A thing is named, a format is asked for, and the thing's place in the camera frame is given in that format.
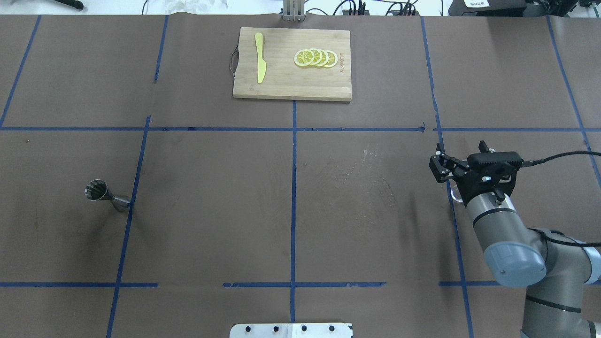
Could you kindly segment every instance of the metal plate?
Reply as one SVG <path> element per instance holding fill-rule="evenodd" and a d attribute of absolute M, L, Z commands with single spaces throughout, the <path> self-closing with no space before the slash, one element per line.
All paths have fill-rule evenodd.
<path fill-rule="evenodd" d="M 352 338 L 353 325 L 348 323 L 237 324 L 230 338 Z"/>

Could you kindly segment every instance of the yellow knife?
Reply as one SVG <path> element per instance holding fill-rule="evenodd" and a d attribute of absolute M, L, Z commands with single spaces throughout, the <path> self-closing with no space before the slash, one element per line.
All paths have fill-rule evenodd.
<path fill-rule="evenodd" d="M 257 59 L 258 59 L 258 72 L 257 82 L 262 83 L 265 78 L 265 72 L 267 71 L 267 63 L 263 59 L 263 34 L 255 34 L 255 43 L 257 44 Z"/>

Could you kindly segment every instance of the metal bracket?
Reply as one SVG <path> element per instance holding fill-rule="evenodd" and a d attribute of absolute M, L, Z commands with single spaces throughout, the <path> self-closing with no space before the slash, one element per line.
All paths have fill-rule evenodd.
<path fill-rule="evenodd" d="M 230 338 L 352 338 L 353 324 L 299 323 L 299 324 L 237 324 L 230 330 Z"/>
<path fill-rule="evenodd" d="M 284 0 L 282 19 L 284 21 L 305 21 L 305 1 Z"/>

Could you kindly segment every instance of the cutting board handle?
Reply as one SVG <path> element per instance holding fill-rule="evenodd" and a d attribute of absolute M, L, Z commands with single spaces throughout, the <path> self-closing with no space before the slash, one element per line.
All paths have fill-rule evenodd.
<path fill-rule="evenodd" d="M 238 69 L 238 63 L 236 63 L 236 68 L 234 68 L 234 55 L 235 54 L 238 54 L 238 57 L 240 57 L 240 54 L 238 51 L 238 46 L 236 46 L 236 49 L 234 49 L 234 51 L 231 53 L 231 56 L 230 56 L 230 72 L 234 78 L 236 78 L 236 69 Z"/>

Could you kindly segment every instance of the lemon slice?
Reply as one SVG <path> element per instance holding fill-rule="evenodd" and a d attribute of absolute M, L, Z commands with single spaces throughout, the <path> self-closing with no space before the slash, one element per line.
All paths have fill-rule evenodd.
<path fill-rule="evenodd" d="M 294 63 L 300 67 L 309 66 L 313 62 L 315 54 L 310 49 L 301 49 L 294 55 Z"/>
<path fill-rule="evenodd" d="M 316 64 L 322 62 L 323 55 L 321 53 L 321 51 L 322 51 L 321 49 L 311 48 L 310 51 L 313 52 L 313 55 L 314 55 L 313 62 L 311 62 L 312 66 L 315 66 Z"/>
<path fill-rule="evenodd" d="M 328 55 L 328 62 L 323 65 L 324 68 L 332 68 L 338 63 L 338 55 L 332 51 L 325 51 Z"/>
<path fill-rule="evenodd" d="M 326 51 L 324 51 L 323 49 L 319 50 L 320 53 L 322 54 L 322 62 L 316 64 L 316 67 L 323 67 L 324 65 L 326 65 L 328 63 L 328 60 L 330 60 L 330 55 L 328 53 L 326 53 Z"/>

